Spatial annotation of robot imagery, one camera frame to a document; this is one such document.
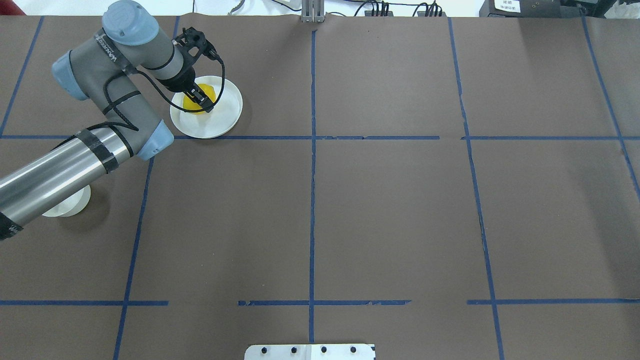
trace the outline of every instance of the light blue joint cap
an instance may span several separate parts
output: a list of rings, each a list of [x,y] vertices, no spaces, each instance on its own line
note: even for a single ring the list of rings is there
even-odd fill
[[[60,58],[51,65],[51,74],[60,87],[65,89],[69,95],[78,100],[87,100],[89,97],[82,91],[76,81],[73,70],[71,70],[70,54],[71,50],[67,51],[63,56],[60,56]]]
[[[150,42],[160,30],[156,18],[133,0],[119,0],[109,5],[102,16],[102,28],[113,41],[131,46]]]
[[[165,150],[167,146],[173,144],[173,134],[166,126],[164,120],[160,121],[158,127],[151,134],[145,146],[138,152],[138,157],[142,160],[153,158],[158,152]]]

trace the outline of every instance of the red object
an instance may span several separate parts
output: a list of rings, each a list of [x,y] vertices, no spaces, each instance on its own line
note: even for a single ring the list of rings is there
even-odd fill
[[[27,15],[11,0],[0,0],[0,15]]]

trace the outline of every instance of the yellow object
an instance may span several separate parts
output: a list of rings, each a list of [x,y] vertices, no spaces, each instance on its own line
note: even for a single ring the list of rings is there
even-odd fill
[[[211,101],[215,101],[216,100],[216,91],[213,90],[213,86],[211,85],[207,85],[207,84],[198,84],[198,86],[202,89],[202,91],[204,91],[205,94],[207,94],[207,96],[211,99]],[[196,104],[195,102],[191,101],[191,99],[189,99],[189,97],[184,97],[184,99],[182,100],[182,107],[187,109],[187,110],[201,110],[202,106]],[[204,111],[198,111],[197,113],[194,114],[202,114]]]

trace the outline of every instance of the robotic arm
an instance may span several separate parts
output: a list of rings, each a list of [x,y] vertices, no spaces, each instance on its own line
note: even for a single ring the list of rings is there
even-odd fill
[[[195,56],[189,54],[194,47]],[[70,197],[90,182],[114,171],[134,155],[149,160],[173,143],[173,135],[131,80],[144,67],[172,92],[184,92],[201,109],[218,102],[195,83],[193,64],[201,55],[220,62],[202,32],[183,29],[170,39],[157,21],[133,0],[113,3],[93,38],[68,51],[52,66],[56,81],[78,100],[91,99],[107,118],[76,133],[48,154],[0,179],[0,240]]]

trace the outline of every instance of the white bracket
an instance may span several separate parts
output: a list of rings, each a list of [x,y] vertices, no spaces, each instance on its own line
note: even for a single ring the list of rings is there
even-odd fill
[[[375,360],[376,347],[368,344],[252,345],[244,360]]]
[[[324,22],[324,0],[302,0],[302,22]]]

